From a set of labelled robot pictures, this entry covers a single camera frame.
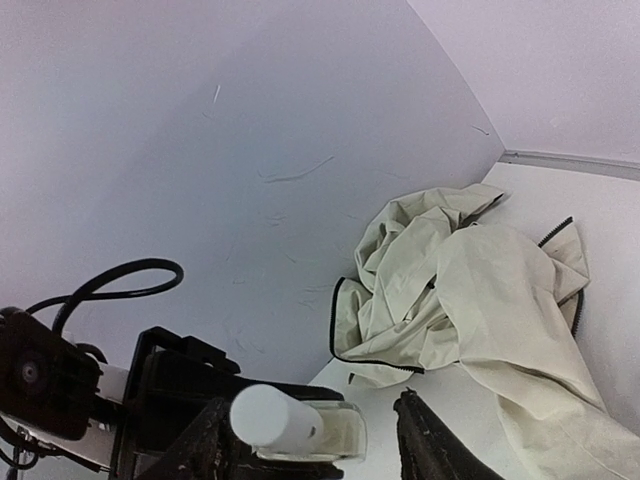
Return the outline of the clear nail polish bottle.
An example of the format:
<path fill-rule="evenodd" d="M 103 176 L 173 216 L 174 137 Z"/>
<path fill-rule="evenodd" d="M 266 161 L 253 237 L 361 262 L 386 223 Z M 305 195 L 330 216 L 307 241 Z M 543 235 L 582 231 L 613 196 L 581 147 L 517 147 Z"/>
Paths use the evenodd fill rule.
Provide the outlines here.
<path fill-rule="evenodd" d="M 261 459 L 285 462 L 363 461 L 367 455 L 367 426 L 364 415 L 354 404 L 344 401 L 309 401 L 322 420 L 310 440 L 309 452 L 285 451 L 283 447 L 257 447 L 253 452 Z"/>

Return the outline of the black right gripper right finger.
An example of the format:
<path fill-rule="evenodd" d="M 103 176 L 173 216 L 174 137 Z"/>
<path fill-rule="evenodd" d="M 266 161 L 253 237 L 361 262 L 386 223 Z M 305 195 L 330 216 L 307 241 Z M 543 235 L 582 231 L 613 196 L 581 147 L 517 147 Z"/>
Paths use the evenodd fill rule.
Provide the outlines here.
<path fill-rule="evenodd" d="M 410 388 L 394 402 L 403 480 L 500 480 Z"/>

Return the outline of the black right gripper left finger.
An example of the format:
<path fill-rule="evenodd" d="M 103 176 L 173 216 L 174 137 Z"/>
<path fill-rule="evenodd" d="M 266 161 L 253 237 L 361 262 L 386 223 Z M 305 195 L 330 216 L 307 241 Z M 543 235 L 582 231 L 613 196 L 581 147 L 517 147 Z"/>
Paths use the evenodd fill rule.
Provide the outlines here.
<path fill-rule="evenodd" d="M 232 432 L 230 403 L 215 398 L 149 468 L 151 479 L 341 479 L 330 462 L 263 460 Z"/>

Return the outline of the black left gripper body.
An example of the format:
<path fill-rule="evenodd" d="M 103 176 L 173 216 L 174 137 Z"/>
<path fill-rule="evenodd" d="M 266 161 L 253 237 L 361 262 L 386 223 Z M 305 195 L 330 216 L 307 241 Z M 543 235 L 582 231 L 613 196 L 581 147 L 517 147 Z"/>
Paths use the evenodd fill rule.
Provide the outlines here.
<path fill-rule="evenodd" d="M 142 332 L 124 392 L 109 476 L 151 479 L 159 460 L 213 399 L 230 403 L 254 380 L 226 353 L 162 327 Z"/>

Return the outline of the white nail polish cap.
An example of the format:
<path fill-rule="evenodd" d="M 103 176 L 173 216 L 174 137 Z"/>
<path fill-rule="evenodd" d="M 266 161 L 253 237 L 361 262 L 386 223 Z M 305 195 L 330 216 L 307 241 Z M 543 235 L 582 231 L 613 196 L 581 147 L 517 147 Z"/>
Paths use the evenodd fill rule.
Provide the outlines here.
<path fill-rule="evenodd" d="M 266 384 L 242 390 L 231 403 L 230 425 L 243 442 L 284 453 L 309 453 L 324 421 L 313 407 Z"/>

